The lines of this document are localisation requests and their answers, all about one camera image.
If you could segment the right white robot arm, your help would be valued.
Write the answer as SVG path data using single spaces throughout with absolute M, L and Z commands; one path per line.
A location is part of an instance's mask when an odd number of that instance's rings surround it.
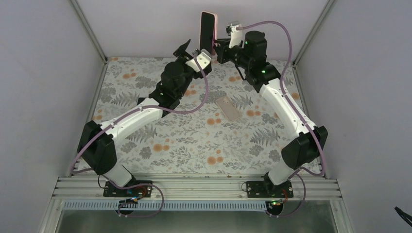
M 263 191 L 270 198 L 282 191 L 282 184 L 305 164 L 320 156 L 328 132 L 324 126 L 318 127 L 299 108 L 281 80 L 281 73 L 267 61 L 267 40 L 259 31 L 249 31 L 245 40 L 234 44 L 235 37 L 217 39 L 214 49 L 220 64 L 232 62 L 242 68 L 245 80 L 275 110 L 292 140 L 281 150 L 281 159 L 264 176 Z

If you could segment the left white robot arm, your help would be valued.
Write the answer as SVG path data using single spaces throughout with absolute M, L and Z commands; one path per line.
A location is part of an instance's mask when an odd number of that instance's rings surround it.
M 118 162 L 116 144 L 169 113 L 190 114 L 199 110 L 199 107 L 189 111 L 176 109 L 192 80 L 205 80 L 211 71 L 212 49 L 196 50 L 190 55 L 186 52 L 189 43 L 173 53 L 176 59 L 165 65 L 155 90 L 139 98 L 136 107 L 111 120 L 102 123 L 91 120 L 85 124 L 72 167 L 82 158 L 89 170 L 111 181 L 122 196 L 134 193 L 134 176 Z

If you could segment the beige phone case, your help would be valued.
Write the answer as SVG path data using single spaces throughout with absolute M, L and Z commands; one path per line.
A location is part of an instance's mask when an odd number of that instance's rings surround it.
M 235 107 L 234 103 L 228 96 L 217 99 L 215 103 L 221 109 L 223 115 L 229 122 L 233 122 L 241 118 L 240 111 Z

